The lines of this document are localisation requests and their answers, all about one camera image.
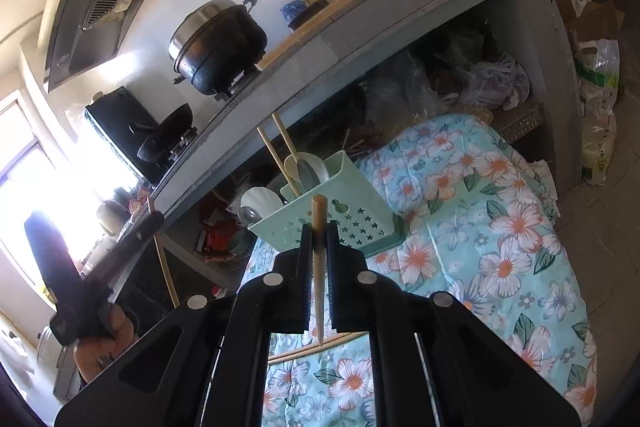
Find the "pan handle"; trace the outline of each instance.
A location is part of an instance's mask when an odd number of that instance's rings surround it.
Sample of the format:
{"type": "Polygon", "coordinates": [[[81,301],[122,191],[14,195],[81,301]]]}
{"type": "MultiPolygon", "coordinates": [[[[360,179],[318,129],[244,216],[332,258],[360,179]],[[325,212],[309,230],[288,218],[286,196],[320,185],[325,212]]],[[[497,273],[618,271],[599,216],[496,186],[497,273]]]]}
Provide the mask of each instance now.
{"type": "Polygon", "coordinates": [[[243,0],[242,4],[244,4],[244,7],[246,7],[247,4],[250,4],[251,6],[246,9],[246,12],[251,13],[251,10],[254,9],[254,6],[258,4],[258,0],[243,0]]]}

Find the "tiled floor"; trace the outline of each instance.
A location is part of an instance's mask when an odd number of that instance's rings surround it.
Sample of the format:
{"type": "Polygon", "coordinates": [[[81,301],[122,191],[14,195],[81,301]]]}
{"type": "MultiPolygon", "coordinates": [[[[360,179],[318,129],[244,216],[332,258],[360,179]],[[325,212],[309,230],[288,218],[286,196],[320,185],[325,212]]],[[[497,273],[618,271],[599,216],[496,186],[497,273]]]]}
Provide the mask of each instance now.
{"type": "Polygon", "coordinates": [[[633,45],[640,42],[640,0],[615,3],[626,12],[620,37],[626,94],[614,110],[618,136],[607,180],[565,194],[556,224],[598,345],[596,414],[640,353],[640,54],[633,45]]]}

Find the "silver screw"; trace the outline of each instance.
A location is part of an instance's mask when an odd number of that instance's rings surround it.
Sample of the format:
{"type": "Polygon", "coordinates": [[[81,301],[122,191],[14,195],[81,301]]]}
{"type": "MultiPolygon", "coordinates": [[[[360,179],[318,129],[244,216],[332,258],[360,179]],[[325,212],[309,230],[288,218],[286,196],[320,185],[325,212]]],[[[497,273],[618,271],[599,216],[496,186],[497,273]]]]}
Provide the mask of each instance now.
{"type": "Polygon", "coordinates": [[[267,286],[278,286],[282,284],[282,275],[277,272],[269,272],[262,278],[262,282],[264,282],[267,286]]]}
{"type": "Polygon", "coordinates": [[[436,292],[433,294],[433,303],[440,308],[448,308],[453,304],[453,297],[447,292],[436,292]]]}
{"type": "Polygon", "coordinates": [[[207,305],[207,298],[204,295],[192,295],[187,301],[187,306],[192,310],[201,310],[207,305]]]}
{"type": "Polygon", "coordinates": [[[362,284],[373,284],[378,276],[370,270],[364,270],[358,273],[358,281],[362,284]]]}

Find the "green plastic basket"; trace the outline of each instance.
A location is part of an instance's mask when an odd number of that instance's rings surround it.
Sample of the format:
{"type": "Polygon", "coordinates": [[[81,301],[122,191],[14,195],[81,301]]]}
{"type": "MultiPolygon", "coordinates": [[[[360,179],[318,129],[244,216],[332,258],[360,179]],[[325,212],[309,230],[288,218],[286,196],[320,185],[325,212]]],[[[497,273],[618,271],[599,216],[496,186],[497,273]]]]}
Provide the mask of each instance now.
{"type": "Polygon", "coordinates": [[[322,194],[328,200],[328,220],[338,223],[340,242],[362,251],[365,257],[389,250],[404,241],[404,221],[387,206],[344,151],[324,161],[329,175],[299,198],[285,185],[281,194],[290,201],[249,227],[278,251],[300,244],[302,225],[311,224],[311,199],[322,194]]]}

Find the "floral tablecloth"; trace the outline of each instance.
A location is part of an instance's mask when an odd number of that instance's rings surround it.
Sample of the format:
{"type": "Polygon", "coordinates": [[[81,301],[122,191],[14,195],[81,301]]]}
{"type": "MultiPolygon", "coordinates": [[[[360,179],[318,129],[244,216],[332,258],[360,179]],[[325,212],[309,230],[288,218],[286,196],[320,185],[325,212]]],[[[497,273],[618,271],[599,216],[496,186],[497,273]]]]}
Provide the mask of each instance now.
{"type": "MultiPolygon", "coordinates": [[[[406,129],[359,168],[408,229],[370,269],[418,295],[449,291],[588,423],[596,347],[553,230],[554,202],[525,159],[476,117],[454,114],[406,129]]],[[[258,240],[242,283],[268,272],[276,254],[258,240]]],[[[330,336],[328,310],[323,319],[330,336]]],[[[271,353],[316,341],[315,327],[312,316],[304,335],[272,335],[271,353]]],[[[270,365],[262,424],[375,425],[368,336],[270,365]]]]}

